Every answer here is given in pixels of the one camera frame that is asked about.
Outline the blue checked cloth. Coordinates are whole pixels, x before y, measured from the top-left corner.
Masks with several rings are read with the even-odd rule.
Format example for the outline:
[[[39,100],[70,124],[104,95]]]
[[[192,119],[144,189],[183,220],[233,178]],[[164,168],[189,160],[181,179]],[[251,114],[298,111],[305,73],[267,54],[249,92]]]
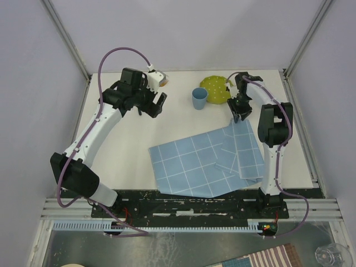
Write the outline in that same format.
[[[264,160],[250,121],[149,148],[160,193],[211,198],[260,183]]]

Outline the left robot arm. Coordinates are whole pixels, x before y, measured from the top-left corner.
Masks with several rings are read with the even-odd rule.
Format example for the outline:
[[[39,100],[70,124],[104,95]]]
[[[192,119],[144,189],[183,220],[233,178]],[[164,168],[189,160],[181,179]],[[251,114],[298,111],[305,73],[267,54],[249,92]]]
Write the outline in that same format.
[[[110,216],[119,216],[123,203],[118,193],[104,185],[91,166],[108,134],[130,109],[137,107],[152,118],[162,112],[167,95],[158,90],[167,82],[166,74],[159,70],[144,73],[124,68],[120,80],[101,94],[94,115],[79,137],[62,154],[51,156],[58,189],[98,202]]]

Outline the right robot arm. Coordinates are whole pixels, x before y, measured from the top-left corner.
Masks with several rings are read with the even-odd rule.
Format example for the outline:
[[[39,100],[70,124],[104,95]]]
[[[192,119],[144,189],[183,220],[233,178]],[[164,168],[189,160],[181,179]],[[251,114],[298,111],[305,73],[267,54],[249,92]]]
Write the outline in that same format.
[[[252,76],[248,72],[233,72],[226,79],[225,86],[230,93],[227,103],[234,126],[252,113],[250,101],[260,107],[258,138],[264,149],[264,175],[256,200],[241,203],[246,211],[269,217],[283,209],[279,176],[285,147],[293,135],[293,105],[279,102],[260,76]]]

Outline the green dotted plate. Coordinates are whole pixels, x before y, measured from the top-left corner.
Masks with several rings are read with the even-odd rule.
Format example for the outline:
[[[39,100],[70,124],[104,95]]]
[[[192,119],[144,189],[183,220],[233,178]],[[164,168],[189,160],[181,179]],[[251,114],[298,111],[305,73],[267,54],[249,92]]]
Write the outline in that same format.
[[[215,105],[226,103],[231,97],[230,92],[226,90],[226,77],[208,76],[200,82],[200,87],[208,92],[207,102]]]

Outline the blue cup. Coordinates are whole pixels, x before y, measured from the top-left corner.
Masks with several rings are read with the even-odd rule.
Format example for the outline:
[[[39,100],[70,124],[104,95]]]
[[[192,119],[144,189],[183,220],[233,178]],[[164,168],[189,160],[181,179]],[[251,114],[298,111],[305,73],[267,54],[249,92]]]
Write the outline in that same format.
[[[192,104],[194,109],[202,110],[207,102],[208,92],[205,88],[199,87],[192,91]]]

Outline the striped folded cloth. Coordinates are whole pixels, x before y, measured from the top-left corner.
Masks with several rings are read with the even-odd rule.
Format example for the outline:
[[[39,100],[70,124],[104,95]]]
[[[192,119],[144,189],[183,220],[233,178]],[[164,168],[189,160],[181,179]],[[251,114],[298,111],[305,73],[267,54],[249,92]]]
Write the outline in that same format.
[[[303,266],[296,248],[291,243],[225,260],[210,266]]]

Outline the clear glass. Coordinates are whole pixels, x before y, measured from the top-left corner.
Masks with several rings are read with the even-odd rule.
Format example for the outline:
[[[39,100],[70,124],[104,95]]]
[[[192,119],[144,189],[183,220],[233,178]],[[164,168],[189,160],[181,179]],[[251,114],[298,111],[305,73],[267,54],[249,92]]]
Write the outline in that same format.
[[[338,243],[318,247],[315,251],[315,258],[324,267],[353,266],[353,258],[350,251]]]

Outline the cream round object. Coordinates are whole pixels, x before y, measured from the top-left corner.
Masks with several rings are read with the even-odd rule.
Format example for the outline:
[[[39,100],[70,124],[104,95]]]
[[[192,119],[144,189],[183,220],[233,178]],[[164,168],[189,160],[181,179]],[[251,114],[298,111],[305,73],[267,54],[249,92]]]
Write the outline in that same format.
[[[66,265],[62,265],[61,267],[84,267],[83,265],[80,264],[66,264]]]

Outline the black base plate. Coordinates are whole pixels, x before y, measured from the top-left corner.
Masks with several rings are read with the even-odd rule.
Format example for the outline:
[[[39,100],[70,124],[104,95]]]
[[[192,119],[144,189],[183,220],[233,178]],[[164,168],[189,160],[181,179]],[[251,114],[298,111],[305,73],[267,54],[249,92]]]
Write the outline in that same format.
[[[283,209],[261,217],[243,208],[242,201],[256,200],[258,190],[235,190],[213,197],[201,198],[162,194],[158,190],[119,190],[109,212],[95,205],[92,218],[108,218],[110,214],[127,219],[134,227],[199,228],[247,226],[249,219],[266,222],[289,218],[286,202]]]

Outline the aluminium frame rail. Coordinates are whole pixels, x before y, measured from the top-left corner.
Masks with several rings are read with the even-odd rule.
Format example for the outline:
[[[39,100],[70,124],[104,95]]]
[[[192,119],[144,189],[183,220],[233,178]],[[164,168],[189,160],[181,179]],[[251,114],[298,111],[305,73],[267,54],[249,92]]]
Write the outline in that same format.
[[[334,3],[334,0],[323,0],[321,2],[290,63],[284,70],[284,77],[286,80],[289,79],[292,76],[293,72],[296,70],[296,67],[300,62],[303,54],[310,45],[312,39],[314,38],[315,34],[317,33],[318,29],[320,28],[321,24],[323,23],[325,17],[327,16]]]

